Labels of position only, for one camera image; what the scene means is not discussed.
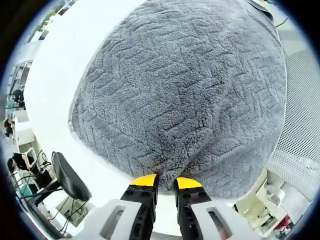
textured fabric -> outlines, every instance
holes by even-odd
[[[285,102],[281,44],[261,11],[245,0],[149,0],[98,51],[71,121],[125,173],[161,174],[161,191],[185,176],[233,199],[270,159]]]

gray towel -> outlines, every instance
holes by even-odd
[[[161,174],[161,191],[184,176],[233,199],[270,159],[285,103],[284,56],[266,14],[245,0],[148,0],[105,40],[71,121],[121,171]]]

metal mesh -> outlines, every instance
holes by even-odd
[[[287,68],[285,123],[267,165],[309,200],[320,186],[320,69],[303,37],[278,31]]]

